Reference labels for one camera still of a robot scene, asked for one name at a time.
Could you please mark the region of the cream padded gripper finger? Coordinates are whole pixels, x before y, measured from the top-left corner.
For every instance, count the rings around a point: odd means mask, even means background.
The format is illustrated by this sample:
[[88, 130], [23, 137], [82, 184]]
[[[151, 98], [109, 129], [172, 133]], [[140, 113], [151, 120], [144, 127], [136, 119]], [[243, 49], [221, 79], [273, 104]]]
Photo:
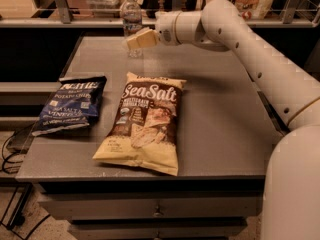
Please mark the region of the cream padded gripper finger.
[[150, 28], [143, 28], [126, 39], [129, 50], [153, 47], [156, 46], [158, 42], [158, 33]]

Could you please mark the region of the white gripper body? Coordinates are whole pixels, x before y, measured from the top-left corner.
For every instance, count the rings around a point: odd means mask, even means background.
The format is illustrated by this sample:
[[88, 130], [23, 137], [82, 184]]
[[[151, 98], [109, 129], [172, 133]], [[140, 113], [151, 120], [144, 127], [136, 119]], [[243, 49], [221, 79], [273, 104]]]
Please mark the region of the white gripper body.
[[181, 11], [163, 12], [158, 11], [155, 22], [155, 30], [158, 33], [160, 41], [164, 45], [177, 46], [179, 41], [176, 35], [176, 21]]

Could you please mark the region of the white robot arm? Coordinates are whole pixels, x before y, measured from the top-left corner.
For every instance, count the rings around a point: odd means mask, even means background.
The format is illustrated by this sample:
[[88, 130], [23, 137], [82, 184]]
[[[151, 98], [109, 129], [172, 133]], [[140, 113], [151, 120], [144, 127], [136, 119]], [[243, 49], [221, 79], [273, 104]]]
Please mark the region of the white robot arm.
[[261, 240], [320, 240], [320, 83], [244, 21], [235, 5], [158, 12], [153, 30], [125, 39], [132, 50], [193, 44], [234, 52], [290, 132], [273, 150], [263, 194]]

